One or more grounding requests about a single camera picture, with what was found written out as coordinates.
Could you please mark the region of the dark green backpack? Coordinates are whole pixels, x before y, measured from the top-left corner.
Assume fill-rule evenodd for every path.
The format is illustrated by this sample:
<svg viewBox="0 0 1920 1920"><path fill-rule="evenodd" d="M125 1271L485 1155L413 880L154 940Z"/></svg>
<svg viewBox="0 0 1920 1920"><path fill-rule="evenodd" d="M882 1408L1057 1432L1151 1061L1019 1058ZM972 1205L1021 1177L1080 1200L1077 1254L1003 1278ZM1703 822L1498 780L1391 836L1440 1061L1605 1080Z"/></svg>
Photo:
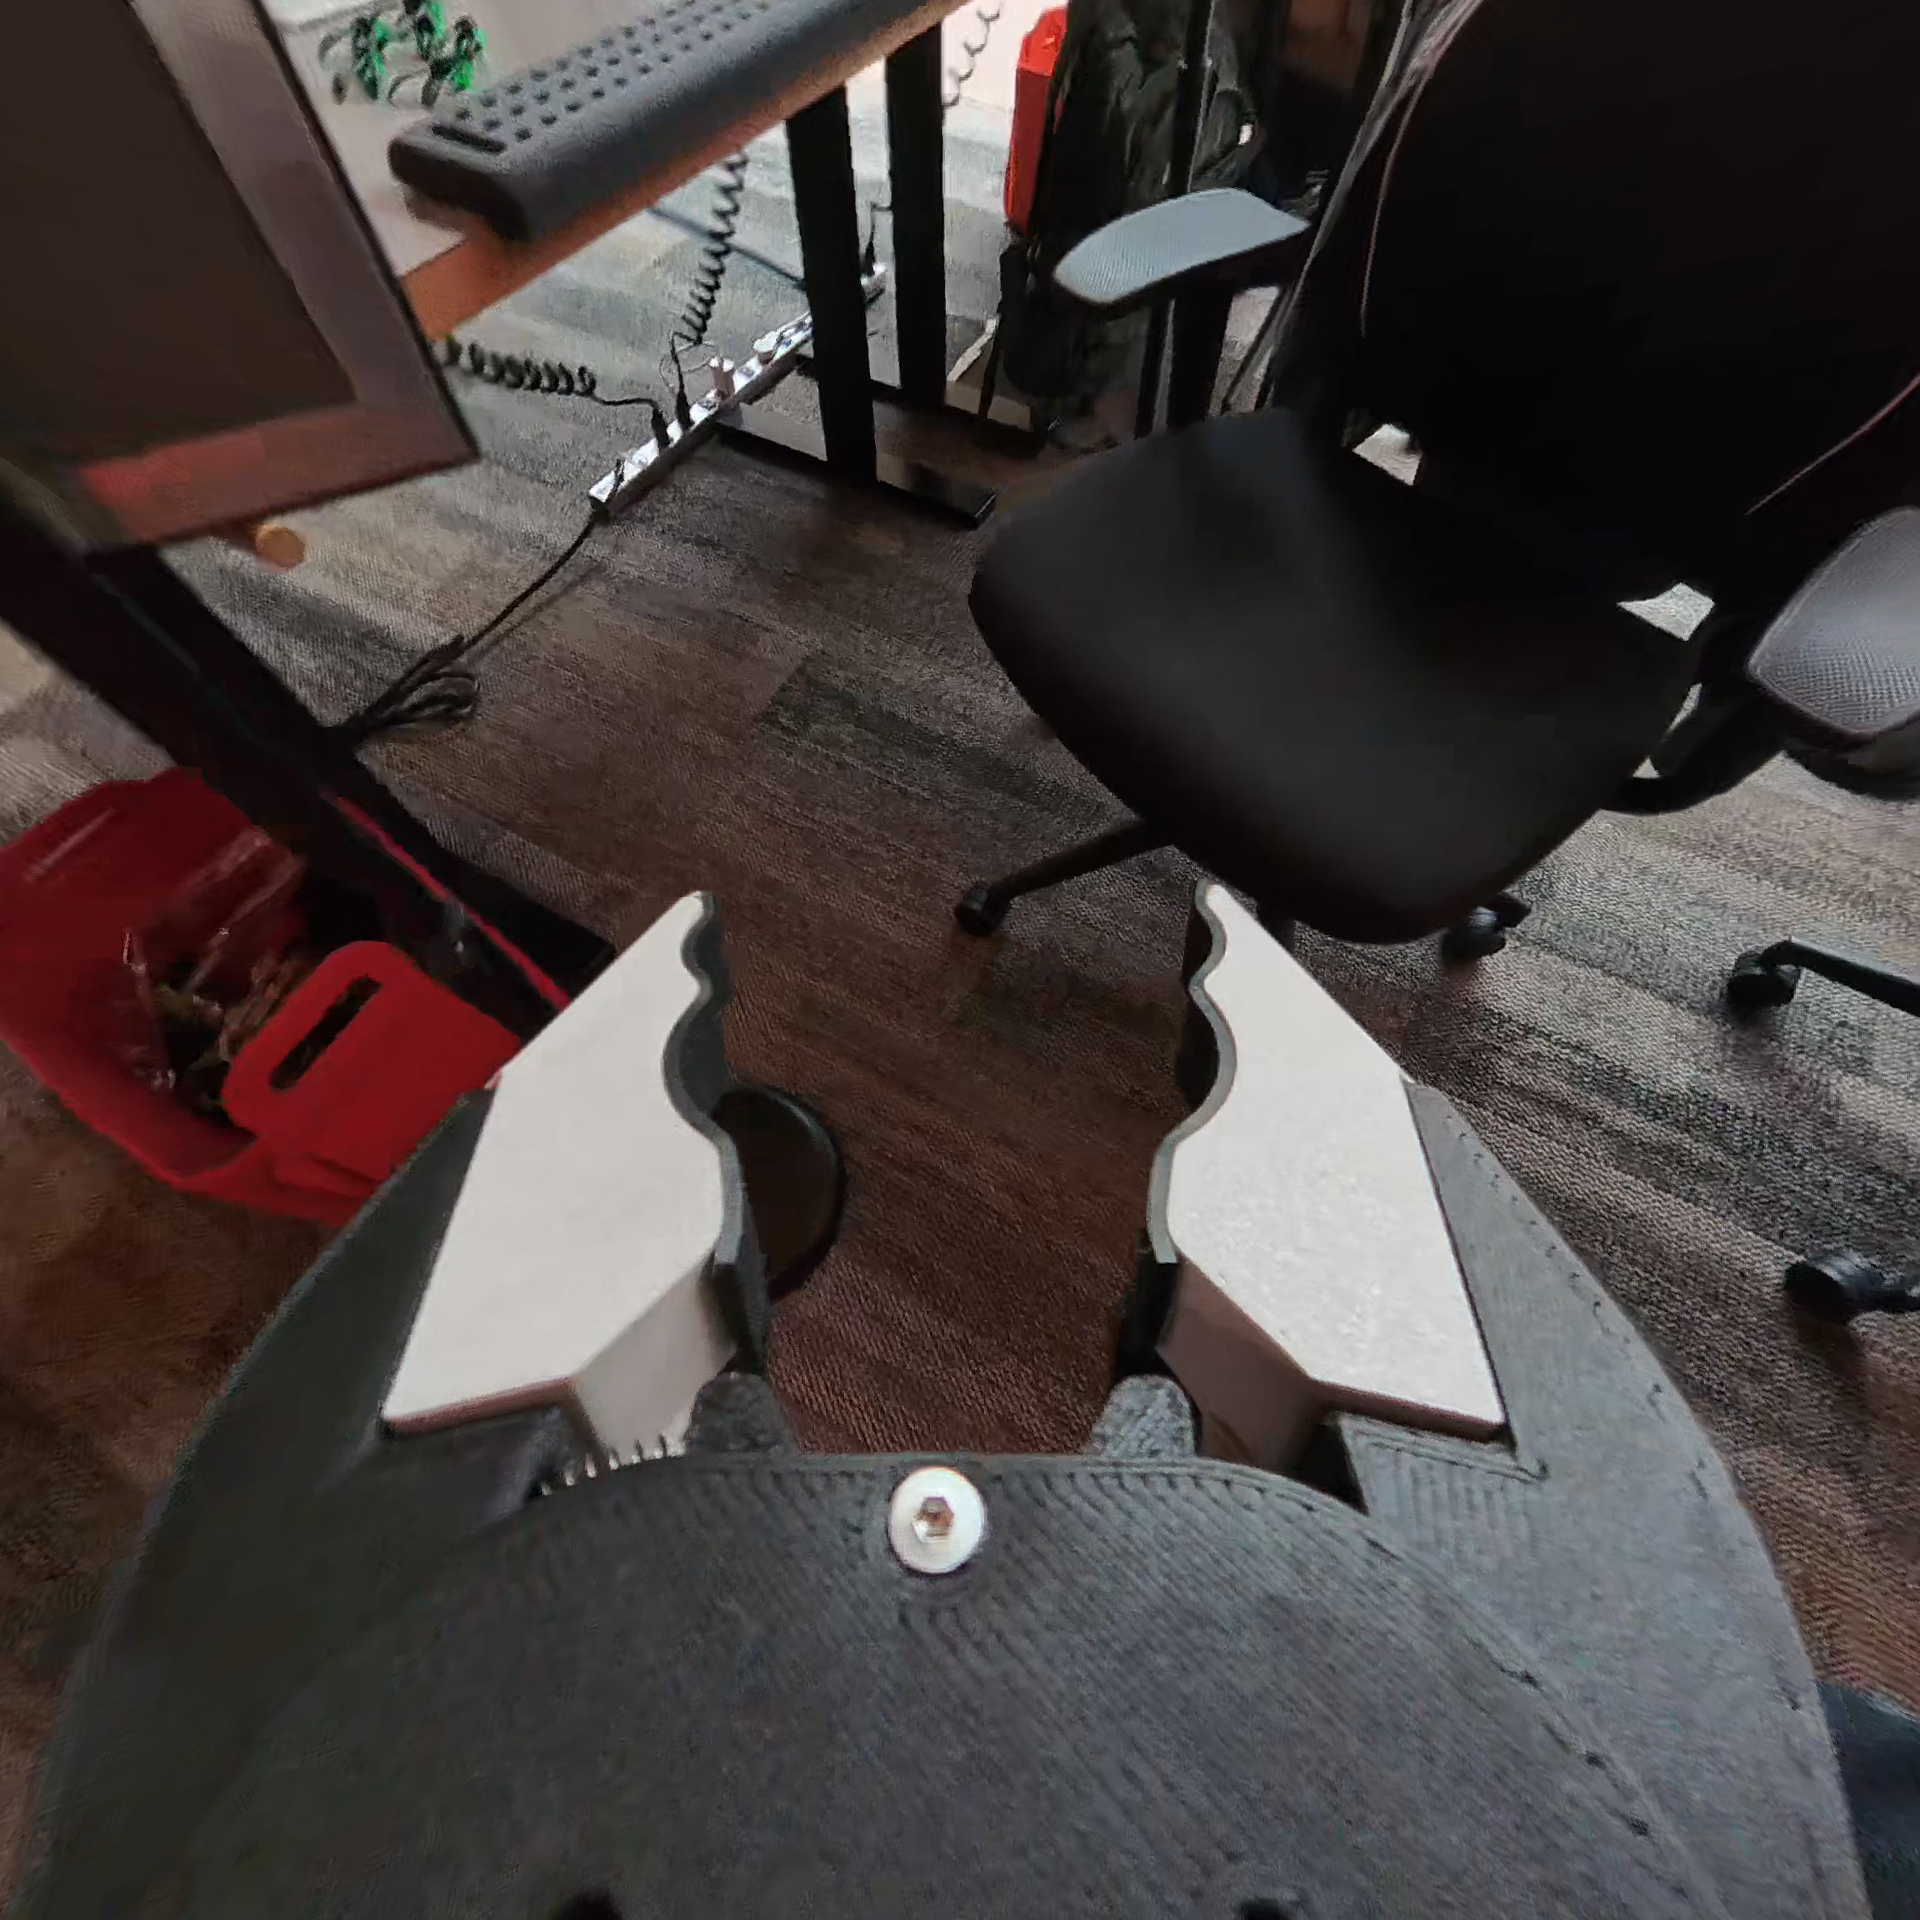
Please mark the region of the dark green backpack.
<svg viewBox="0 0 1920 1920"><path fill-rule="evenodd" d="M1306 4L1068 4L1053 81L1057 109L1029 234L998 260L998 371L1037 412L1039 438L1095 453L1136 431L1152 367L1148 305L1101 316L1054 271L1080 241L1183 191L1244 189L1262 203L1276 174L1284 75Z"/></svg>

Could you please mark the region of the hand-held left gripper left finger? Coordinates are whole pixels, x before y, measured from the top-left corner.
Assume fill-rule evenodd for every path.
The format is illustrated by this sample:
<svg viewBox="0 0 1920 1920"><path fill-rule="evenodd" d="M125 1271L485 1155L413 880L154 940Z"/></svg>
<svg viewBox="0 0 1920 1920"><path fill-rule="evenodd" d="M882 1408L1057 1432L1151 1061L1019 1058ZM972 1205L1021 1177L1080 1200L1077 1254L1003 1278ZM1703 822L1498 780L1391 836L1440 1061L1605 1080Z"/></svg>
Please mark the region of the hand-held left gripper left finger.
<svg viewBox="0 0 1920 1920"><path fill-rule="evenodd" d="M675 901L495 1078L383 1404L396 1434L558 1411L597 1464L688 1442L765 1364L770 1287L732 1092L724 930Z"/></svg>

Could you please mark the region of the black perforated pad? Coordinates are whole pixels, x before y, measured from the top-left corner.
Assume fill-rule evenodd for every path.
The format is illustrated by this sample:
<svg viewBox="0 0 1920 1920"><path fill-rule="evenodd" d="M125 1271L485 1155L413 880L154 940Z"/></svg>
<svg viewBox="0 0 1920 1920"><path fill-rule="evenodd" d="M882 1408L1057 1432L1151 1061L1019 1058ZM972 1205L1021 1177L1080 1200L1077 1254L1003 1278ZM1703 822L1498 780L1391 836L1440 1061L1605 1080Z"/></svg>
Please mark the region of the black perforated pad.
<svg viewBox="0 0 1920 1920"><path fill-rule="evenodd" d="M677 186L905 41L924 4L635 4L398 132L391 174L509 243Z"/></svg>

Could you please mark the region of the orange fabric bin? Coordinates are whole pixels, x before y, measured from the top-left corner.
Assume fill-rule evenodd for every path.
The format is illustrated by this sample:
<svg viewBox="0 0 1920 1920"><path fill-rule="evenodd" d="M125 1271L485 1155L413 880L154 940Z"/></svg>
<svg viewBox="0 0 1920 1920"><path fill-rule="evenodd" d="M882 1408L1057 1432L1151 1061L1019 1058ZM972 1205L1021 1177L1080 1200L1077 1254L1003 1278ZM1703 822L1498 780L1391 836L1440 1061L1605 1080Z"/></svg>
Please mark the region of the orange fabric bin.
<svg viewBox="0 0 1920 1920"><path fill-rule="evenodd" d="M1003 213L1007 227L1027 237L1033 229L1041 166L1046 137L1057 116L1050 105L1057 68L1068 34L1068 7L1053 6L1021 35L1014 66L1014 103L1008 153L1003 176Z"/></svg>

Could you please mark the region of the green black toy brick model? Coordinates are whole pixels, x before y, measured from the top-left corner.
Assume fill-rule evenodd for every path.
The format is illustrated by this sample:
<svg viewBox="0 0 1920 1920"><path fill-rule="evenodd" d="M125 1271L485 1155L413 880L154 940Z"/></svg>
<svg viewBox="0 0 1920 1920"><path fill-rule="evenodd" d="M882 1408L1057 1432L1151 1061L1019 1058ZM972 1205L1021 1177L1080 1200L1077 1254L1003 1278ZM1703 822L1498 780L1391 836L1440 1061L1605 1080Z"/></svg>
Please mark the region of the green black toy brick model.
<svg viewBox="0 0 1920 1920"><path fill-rule="evenodd" d="M336 102L434 107L447 93L468 92L485 58L478 21L442 2L364 4L317 43Z"/></svg>

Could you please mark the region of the black wood-edged board stand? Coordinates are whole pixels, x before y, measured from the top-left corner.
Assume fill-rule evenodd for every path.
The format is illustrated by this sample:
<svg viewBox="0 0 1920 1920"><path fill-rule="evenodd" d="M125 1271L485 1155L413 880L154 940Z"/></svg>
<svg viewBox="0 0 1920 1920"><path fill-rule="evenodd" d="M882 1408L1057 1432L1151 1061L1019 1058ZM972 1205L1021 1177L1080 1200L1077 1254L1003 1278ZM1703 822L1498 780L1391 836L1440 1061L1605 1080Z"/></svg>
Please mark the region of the black wood-edged board stand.
<svg viewBox="0 0 1920 1920"><path fill-rule="evenodd" d="M161 548L476 459L266 6L3 6L5 506Z"/></svg>

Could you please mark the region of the red plastic basket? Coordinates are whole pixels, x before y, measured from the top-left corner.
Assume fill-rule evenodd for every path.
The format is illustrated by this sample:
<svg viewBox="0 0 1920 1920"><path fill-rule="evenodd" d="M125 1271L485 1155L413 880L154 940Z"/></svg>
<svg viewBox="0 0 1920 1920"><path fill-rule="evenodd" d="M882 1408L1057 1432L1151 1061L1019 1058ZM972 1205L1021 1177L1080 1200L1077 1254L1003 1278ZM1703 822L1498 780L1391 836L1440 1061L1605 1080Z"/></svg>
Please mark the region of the red plastic basket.
<svg viewBox="0 0 1920 1920"><path fill-rule="evenodd" d="M380 827L410 940L189 770L113 780L5 846L5 1044L180 1192L341 1227L573 991Z"/></svg>

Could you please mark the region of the silver power strip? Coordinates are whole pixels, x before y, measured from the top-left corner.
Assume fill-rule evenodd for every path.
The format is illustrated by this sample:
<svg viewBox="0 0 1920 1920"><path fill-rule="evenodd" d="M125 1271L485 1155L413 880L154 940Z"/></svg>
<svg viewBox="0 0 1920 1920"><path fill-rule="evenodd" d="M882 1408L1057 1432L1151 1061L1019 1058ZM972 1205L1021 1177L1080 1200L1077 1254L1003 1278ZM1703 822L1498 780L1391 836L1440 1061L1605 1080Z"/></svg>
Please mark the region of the silver power strip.
<svg viewBox="0 0 1920 1920"><path fill-rule="evenodd" d="M636 506L711 439L724 429L747 427L751 410L776 391L799 367L814 339L813 312L783 322L757 337L747 358L724 354L709 359L709 387L693 399L677 399L663 424L623 450L589 487L589 522L613 522Z"/></svg>

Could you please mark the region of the black desk legs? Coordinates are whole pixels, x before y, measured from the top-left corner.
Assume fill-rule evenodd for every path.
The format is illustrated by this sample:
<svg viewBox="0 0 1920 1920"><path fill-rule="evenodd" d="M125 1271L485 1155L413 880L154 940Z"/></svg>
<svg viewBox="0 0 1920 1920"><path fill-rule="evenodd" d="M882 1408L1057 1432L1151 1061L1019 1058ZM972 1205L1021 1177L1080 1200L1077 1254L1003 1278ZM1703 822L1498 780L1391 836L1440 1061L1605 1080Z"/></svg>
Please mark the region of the black desk legs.
<svg viewBox="0 0 1920 1920"><path fill-rule="evenodd" d="M590 4L582 40L632 6ZM801 367L751 407L749 424L721 438L981 526L996 494L882 451L877 422L877 402L951 416L942 27L954 10L924 4L905 41L776 123L814 339ZM713 158L677 186L643 183L532 243L504 241L476 217L405 189L462 229L454 249L405 280L421 324L432 334L452 331L732 155Z"/></svg>

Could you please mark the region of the black office chair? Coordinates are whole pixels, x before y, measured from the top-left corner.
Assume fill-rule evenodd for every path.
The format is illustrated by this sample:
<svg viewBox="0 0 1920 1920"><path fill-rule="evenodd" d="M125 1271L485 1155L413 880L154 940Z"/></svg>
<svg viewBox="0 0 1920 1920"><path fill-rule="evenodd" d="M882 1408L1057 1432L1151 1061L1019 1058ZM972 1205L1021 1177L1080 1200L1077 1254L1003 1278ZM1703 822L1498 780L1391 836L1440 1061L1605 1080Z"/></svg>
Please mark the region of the black office chair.
<svg viewBox="0 0 1920 1920"><path fill-rule="evenodd" d="M1805 976L1906 1018L1918 1016L1917 976L1801 937L1740 952L1724 978L1723 993L1736 1016L1757 1018L1787 1007ZM1850 1250L1794 1259L1783 1276L1783 1292L1801 1320L1831 1329L1846 1329L1865 1318L1906 1318L1918 1311L1917 1276L1894 1271Z"/></svg>
<svg viewBox="0 0 1920 1920"><path fill-rule="evenodd" d="M1789 755L1917 795L1918 7L1409 4L1306 231L1244 191L1063 260L1174 369L1290 278L1264 397L1068 468L972 622L1130 817L1287 937L1501 949L1605 812Z"/></svg>

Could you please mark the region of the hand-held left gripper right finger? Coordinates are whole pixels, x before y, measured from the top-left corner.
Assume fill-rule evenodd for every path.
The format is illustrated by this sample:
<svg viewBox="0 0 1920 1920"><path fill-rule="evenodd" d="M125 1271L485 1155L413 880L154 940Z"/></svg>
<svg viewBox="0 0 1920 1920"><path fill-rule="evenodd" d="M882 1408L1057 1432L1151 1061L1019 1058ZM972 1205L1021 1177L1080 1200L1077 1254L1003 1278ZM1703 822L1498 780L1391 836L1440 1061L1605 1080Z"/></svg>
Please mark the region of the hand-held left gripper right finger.
<svg viewBox="0 0 1920 1920"><path fill-rule="evenodd" d="M1337 1414L1489 1442L1509 1415L1412 1088L1223 883L1197 888L1207 1088L1156 1151L1155 1354L1202 1452L1287 1472Z"/></svg>

